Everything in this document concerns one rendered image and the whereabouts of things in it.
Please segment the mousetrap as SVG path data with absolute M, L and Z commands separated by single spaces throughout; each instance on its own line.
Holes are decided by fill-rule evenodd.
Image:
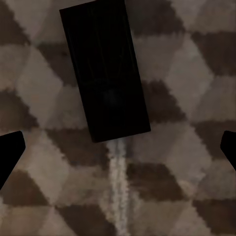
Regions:
M 92 142 L 151 131 L 124 0 L 60 10 Z

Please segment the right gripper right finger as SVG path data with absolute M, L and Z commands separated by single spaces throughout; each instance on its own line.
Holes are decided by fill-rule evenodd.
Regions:
M 236 170 L 236 133 L 225 131 L 222 136 L 220 148 Z

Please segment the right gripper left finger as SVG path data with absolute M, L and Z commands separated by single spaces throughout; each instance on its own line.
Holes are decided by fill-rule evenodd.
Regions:
M 0 136 L 0 189 L 26 149 L 21 131 Z

